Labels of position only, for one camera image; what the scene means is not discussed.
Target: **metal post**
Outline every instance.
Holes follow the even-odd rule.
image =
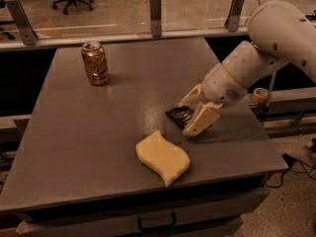
[[[161,0],[150,0],[150,31],[153,37],[161,37]]]
[[[231,3],[228,19],[225,22],[225,27],[229,32],[238,31],[244,1],[245,0],[233,0]]]
[[[19,0],[5,0],[11,16],[20,32],[23,44],[36,44],[38,36],[33,31]]]

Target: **concrete floor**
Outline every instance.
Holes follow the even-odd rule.
[[[85,6],[71,7],[69,15],[62,14],[62,7],[52,10],[54,0],[21,0],[31,25],[41,38],[73,37],[88,35],[147,34],[149,0],[95,0],[94,11]],[[232,0],[162,0],[163,31],[222,28]],[[261,3],[270,0],[246,0],[241,25]],[[304,14],[316,9],[316,0],[282,0],[295,5]],[[10,17],[6,9],[0,19]],[[316,137],[316,121],[307,118],[301,124],[301,135],[291,132],[286,122],[267,122],[267,133],[272,137],[279,154],[287,153],[310,165],[316,163],[316,153],[308,145]],[[293,170],[302,171],[295,163]],[[0,177],[5,181],[6,172]],[[269,180],[279,184],[279,175]],[[233,237],[312,237],[316,236],[316,182],[305,174],[288,172],[283,186],[271,189],[269,197],[250,214],[242,216],[244,224]]]

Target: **table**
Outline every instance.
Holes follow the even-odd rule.
[[[239,215],[267,197],[267,177],[287,166],[246,102],[223,109],[197,138],[184,137],[165,116],[217,62],[205,40],[104,48],[111,83],[101,87],[89,84],[79,47],[57,50],[0,212],[19,215],[23,231],[35,236],[236,231]],[[135,144],[157,129],[191,158],[190,169],[168,189],[135,154]]]

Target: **drawer handle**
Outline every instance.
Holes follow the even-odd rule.
[[[140,231],[142,232],[153,232],[153,231],[157,231],[157,230],[165,230],[165,229],[169,229],[170,227],[174,227],[176,225],[176,213],[172,212],[171,213],[172,216],[172,222],[170,224],[166,224],[166,225],[160,225],[160,226],[154,226],[154,227],[143,227],[141,225],[141,218],[138,217],[137,218],[137,222],[138,222],[138,228]]]

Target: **can lid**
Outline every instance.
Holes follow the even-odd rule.
[[[82,45],[82,49],[85,51],[97,50],[101,47],[101,44],[97,41],[88,41]]]

